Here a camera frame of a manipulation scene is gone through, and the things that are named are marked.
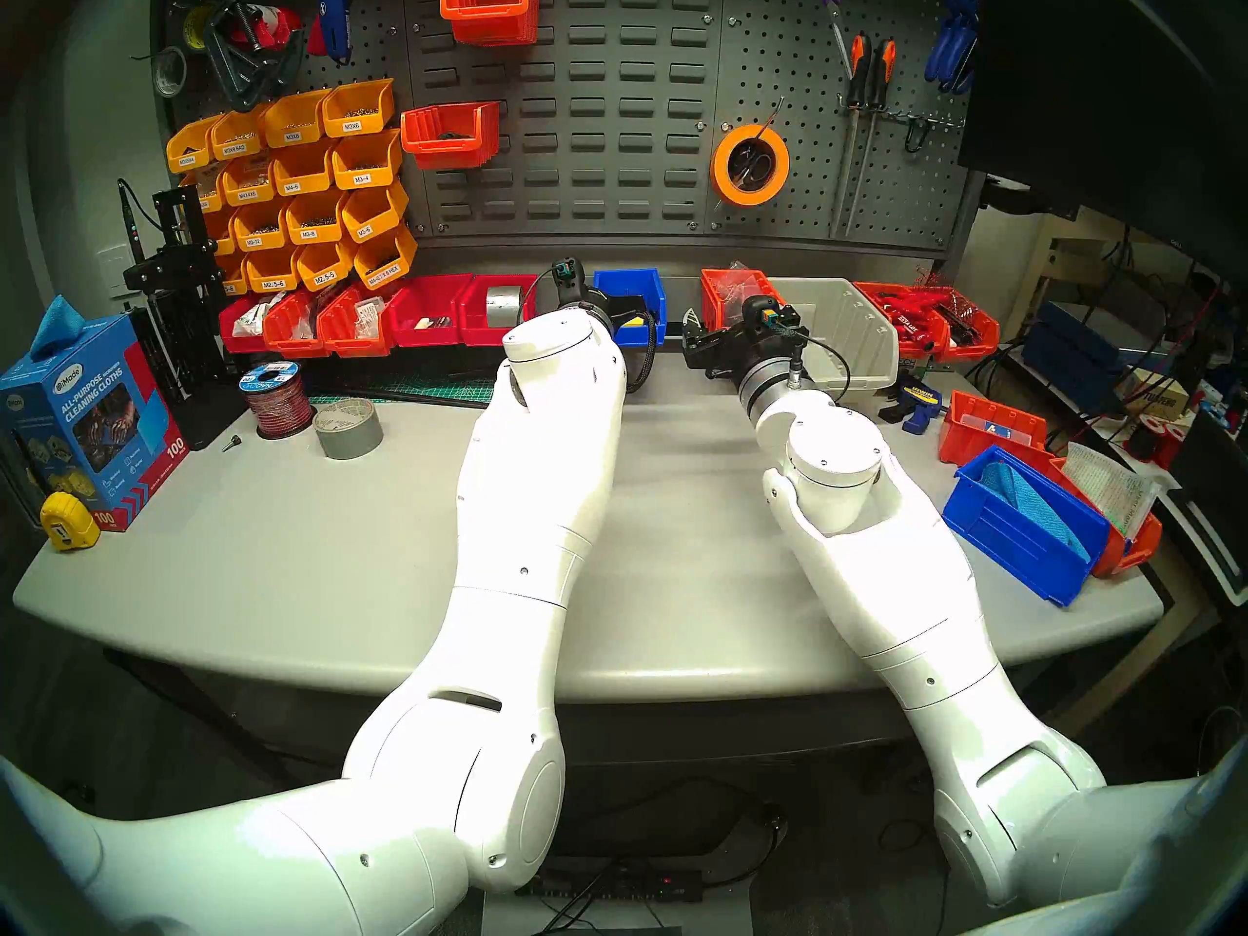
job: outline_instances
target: screwdriver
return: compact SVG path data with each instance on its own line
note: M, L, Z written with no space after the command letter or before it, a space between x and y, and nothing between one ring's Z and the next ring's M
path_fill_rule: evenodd
M850 46L850 89L845 105L850 111L850 122L845 130L845 151L841 154L841 171L836 181L836 205L832 208L832 237L841 223L841 208L845 206L845 192L850 186L850 168L854 166L854 149L857 146L859 111L866 99L866 77L871 67L871 40L859 31Z
M857 213L857 201L862 196L862 176L866 173L866 156L871 152L871 137L875 136L875 121L880 117L880 111L885 107L885 97L889 95L889 84L892 82L892 66L897 61L897 44L892 39L886 39L876 50L875 65L871 67L871 96L866 105L871 107L871 124L866 131L866 147L862 150L862 166L859 167L859 182L854 187L854 203L850 205L850 216L845 222L845 233L849 235L850 225Z

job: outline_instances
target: cardboard box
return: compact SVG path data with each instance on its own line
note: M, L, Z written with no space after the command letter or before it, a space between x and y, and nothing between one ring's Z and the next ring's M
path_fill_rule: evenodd
M1149 388L1127 406L1127 412L1132 416L1156 416L1167 422L1179 418L1187 408L1187 389L1172 378L1162 384L1168 378L1159 372L1144 372L1143 369L1132 373L1131 378L1118 386L1118 396L1127 398L1127 396L1139 392L1144 386Z
M47 358L24 356L0 376L0 396L5 439L17 433L32 468L81 499L100 529L126 529L186 458L125 314L87 322Z

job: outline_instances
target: blue storage bin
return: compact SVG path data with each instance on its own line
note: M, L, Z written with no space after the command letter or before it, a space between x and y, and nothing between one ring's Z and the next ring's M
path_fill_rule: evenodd
M1075 550L1025 517L980 479L988 463L1012 467L1087 550ZM1000 446L990 446L958 469L945 504L945 522L1047 600L1066 607L1083 587L1109 539L1109 520Z
M654 343L663 344L668 331L668 296L663 293L663 281L658 268L624 268L622 271L595 271L594 287L604 295L640 295L645 306L658 316ZM644 324L620 328L615 332L615 344L622 348L633 346L645 348L650 343L650 333Z

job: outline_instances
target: blue microfiber cloth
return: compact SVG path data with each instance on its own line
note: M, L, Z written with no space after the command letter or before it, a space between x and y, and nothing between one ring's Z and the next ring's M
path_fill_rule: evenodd
M30 343L30 357L40 362L49 356L56 354L62 348L72 344L82 334L86 319L74 311L74 306L65 301L61 295L47 306L44 319L35 332L35 341Z
M1085 563L1091 559L1078 537L1071 533L1071 528L1062 522L1040 493L1031 488L1031 484L1017 469L1006 463L988 463L983 467L980 482L990 493L1001 497L1042 530L1051 533L1075 550Z

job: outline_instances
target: yellow storage bin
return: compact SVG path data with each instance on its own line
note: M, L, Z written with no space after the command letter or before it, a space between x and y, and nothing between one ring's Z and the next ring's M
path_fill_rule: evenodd
M342 281L351 273L356 260L356 243L343 238L328 245L307 245L295 260L303 287L319 291Z
M243 260L246 257L246 255L235 253L228 257L217 258L217 265L226 272L226 276L221 278L221 285L225 287L226 295L247 293L247 272L243 271Z
M268 251L252 251L243 262L247 285L252 291L295 291L300 286L300 276L295 271L297 247L275 247Z
M281 201L240 207L230 221L235 247L263 251L286 243L286 205Z
M388 187L398 176L403 161L398 127L363 137L343 137L334 146L331 158L338 190Z
M217 257L228 257L235 252L233 231L230 230L230 211L217 211L203 215L203 223L208 228L208 237L217 242L213 252Z
M339 86L321 110L326 136L376 134L394 116L394 81L368 80Z
M168 144L165 145L165 160L168 163L170 173L185 173L188 170L202 167L212 160L208 134L220 119L221 114L196 120L170 137Z
M329 166L329 137L301 147L286 147L273 155L273 186L280 197L316 193L329 190L333 170Z
M322 191L295 197L286 205L286 233L296 245L322 245L342 240L342 191Z
M373 237L356 252L356 273L364 287L374 291L412 270L416 257L416 238L403 225Z
M245 203L263 203L273 200L273 161L267 154L238 157L226 163L221 171L226 203L242 207Z
M318 141L324 134L321 105L332 92L333 90L312 90L277 100L260 119L265 142L276 150Z
M406 210L407 191L398 181L386 190L367 187L347 197L342 207L342 226L352 241L367 241L398 227Z
M205 213L220 211L225 205L225 195L221 191L221 171L225 168L225 163L213 161L206 167L192 170L178 181L182 187L195 187L200 197L200 210Z

